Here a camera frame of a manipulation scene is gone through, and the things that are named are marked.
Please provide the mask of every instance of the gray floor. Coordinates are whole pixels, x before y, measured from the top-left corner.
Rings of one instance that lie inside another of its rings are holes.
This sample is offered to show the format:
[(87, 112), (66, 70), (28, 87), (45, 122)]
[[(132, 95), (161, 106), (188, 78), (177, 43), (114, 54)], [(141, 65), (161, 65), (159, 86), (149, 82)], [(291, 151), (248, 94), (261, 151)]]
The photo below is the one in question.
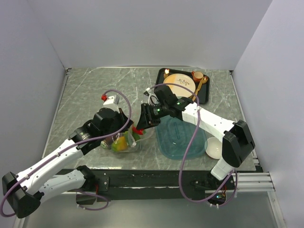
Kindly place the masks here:
[(217, 210), (185, 199), (118, 200), (102, 211), (76, 208), (60, 195), (26, 218), (23, 228), (276, 228), (266, 192), (238, 193)]
[[(102, 107), (101, 94), (111, 88), (122, 91), (132, 104), (132, 112), (140, 111), (145, 89), (155, 84), (159, 71), (156, 68), (80, 68), (72, 69), (62, 96), (56, 120), (48, 141), (45, 155), (56, 149), (76, 128), (93, 118)], [(179, 68), (192, 71), (194, 68)], [(202, 105), (223, 118), (237, 121), (242, 119), (241, 109), (234, 91), (232, 79), (227, 70), (199, 70), (210, 77), (209, 102)], [(127, 113), (127, 105), (120, 103)], [(186, 170), (210, 170), (216, 160), (206, 154), (186, 161)], [(137, 152), (116, 153), (98, 147), (66, 168), (87, 165), (91, 169), (138, 169), (138, 170), (178, 170), (180, 161), (166, 158), (160, 152), (155, 133), (141, 143)], [(255, 171), (252, 155), (237, 169)]]

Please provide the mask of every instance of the white bowl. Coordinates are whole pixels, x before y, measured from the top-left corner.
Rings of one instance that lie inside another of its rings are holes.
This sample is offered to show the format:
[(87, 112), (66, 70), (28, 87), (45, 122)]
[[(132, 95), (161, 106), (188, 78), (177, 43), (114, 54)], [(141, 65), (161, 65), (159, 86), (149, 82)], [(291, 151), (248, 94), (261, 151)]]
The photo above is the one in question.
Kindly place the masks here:
[(206, 153), (213, 159), (221, 159), (222, 158), (222, 143), (216, 137), (207, 139), (207, 149)]

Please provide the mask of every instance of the table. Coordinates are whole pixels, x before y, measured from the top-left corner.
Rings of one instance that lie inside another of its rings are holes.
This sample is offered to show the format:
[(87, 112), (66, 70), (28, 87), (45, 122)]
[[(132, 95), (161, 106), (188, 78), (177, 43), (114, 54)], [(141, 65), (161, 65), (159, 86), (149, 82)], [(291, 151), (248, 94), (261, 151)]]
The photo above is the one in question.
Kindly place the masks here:
[[(101, 94), (111, 88), (123, 92), (132, 105), (132, 112), (139, 112), (142, 102), (146, 102), (143, 92), (155, 84), (161, 67), (117, 67), (117, 68), (72, 68), (62, 94), (60, 105), (52, 125), (49, 140), (43, 156), (56, 149), (76, 128), (92, 119), (102, 107)], [(240, 105), (228, 70), (204, 70), (197, 68), (176, 69), (198, 70), (210, 77), (209, 102), (202, 105), (206, 110), (223, 118), (237, 121), (243, 119)], [(120, 107), (127, 114), (127, 104), (121, 98)], [(216, 164), (206, 154), (187, 160), (185, 170), (209, 171)], [(178, 170), (180, 161), (166, 158), (159, 150), (155, 132), (141, 143), (138, 152), (117, 153), (98, 147), (86, 156), (66, 166), (74, 169), (86, 165), (90, 169), (122, 170)], [(252, 154), (237, 169), (255, 171)]]

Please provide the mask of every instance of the metal frame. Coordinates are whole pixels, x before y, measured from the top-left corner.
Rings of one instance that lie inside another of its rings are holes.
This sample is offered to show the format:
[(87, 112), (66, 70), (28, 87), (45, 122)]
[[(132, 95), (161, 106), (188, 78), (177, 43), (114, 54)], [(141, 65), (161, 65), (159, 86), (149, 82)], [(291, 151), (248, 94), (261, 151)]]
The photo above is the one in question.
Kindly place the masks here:
[[(123, 68), (133, 68), (133, 67), (136, 67), (136, 66), (125, 66), (125, 67), (124, 66), (118, 66), (118, 67), (116, 66), (116, 67), (108, 67), (108, 68), (122, 68), (122, 67)], [(137, 66), (136, 68), (152, 68), (152, 67), (163, 67), (163, 66)], [(183, 67), (190, 67), (190, 66), (182, 66), (182, 67), (181, 66), (171, 66), (171, 67), (183, 68)], [(55, 118), (56, 118), (56, 115), (57, 115), (57, 112), (58, 112), (58, 109), (59, 109), (60, 101), (61, 101), (64, 89), (65, 89), (65, 86), (66, 86), (66, 83), (67, 83), (67, 80), (68, 80), (69, 70), (70, 69), (66, 69), (66, 76), (65, 76), (65, 79), (64, 79), (64, 83), (63, 83), (62, 90), (61, 90), (61, 93), (60, 93), (60, 97), (59, 97), (59, 101), (58, 101), (58, 104), (57, 104), (56, 112), (55, 112), (53, 122), (52, 122), (50, 131), (49, 131), (49, 134), (48, 134), (48, 137), (47, 137), (47, 142), (46, 142), (46, 146), (44, 148), (42, 157), (44, 156), (44, 154), (46, 152), (47, 143), (49, 141), (50, 134), (51, 134), (51, 131), (52, 131), (52, 128), (53, 128), (53, 125), (54, 125), (54, 121), (55, 121)], [(231, 81), (232, 81), (232, 84), (233, 84), (233, 87), (234, 87), (234, 91), (235, 91), (236, 96), (237, 96), (237, 101), (238, 101), (238, 104), (240, 106), (242, 117), (245, 121), (246, 119), (245, 119), (243, 109), (242, 109), (242, 106), (241, 106), (241, 103), (240, 103), (240, 100), (239, 100), (239, 97), (238, 97), (237, 90), (235, 88), (235, 84), (234, 84), (231, 72), (230, 72), (230, 78), (231, 78)], [(253, 155), (253, 158), (254, 158), (255, 165), (257, 167), (260, 167), (260, 162), (258, 160), (257, 153), (256, 153), (255, 150), (252, 151), (252, 155)], [(276, 223), (277, 223), (278, 228), (286, 228), (285, 220), (284, 220), (281, 208), (279, 206), (278, 199), (277, 199), (276, 194), (275, 194), (275, 188), (273, 186), (270, 174), (268, 172), (241, 172), (241, 173), (239, 173), (238, 174), (237, 191), (239, 191), (239, 192), (266, 191), (268, 193), (268, 196), (269, 196), (269, 201), (270, 201), (270, 204), (271, 204), (271, 207), (272, 207), (272, 210), (273, 210), (274, 217), (276, 219)], [(212, 192), (213, 192), (212, 190), (207, 190), (205, 193), (212, 193)], [(63, 194), (75, 194), (75, 193), (65, 192)], [(25, 222), (25, 218), (23, 218), (23, 219), (16, 218), (13, 227), (14, 228), (22, 228), (24, 226), (24, 222)]]

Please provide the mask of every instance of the white wall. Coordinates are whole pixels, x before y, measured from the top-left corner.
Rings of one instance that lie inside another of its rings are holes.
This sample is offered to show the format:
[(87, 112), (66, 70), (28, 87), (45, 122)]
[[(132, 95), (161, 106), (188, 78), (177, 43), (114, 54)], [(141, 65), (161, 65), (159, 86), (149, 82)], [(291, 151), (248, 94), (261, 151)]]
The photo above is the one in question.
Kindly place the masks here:
[[(28, 2), (1, 1), (0, 177), (41, 158), (64, 75)], [(8, 204), (5, 212), (12, 212)], [(0, 227), (12, 227), (14, 219), (0, 216)]]
[(271, 0), (28, 0), (65, 67), (234, 69)]
[(274, 0), (233, 73), (289, 228), (304, 224), (304, 1)]

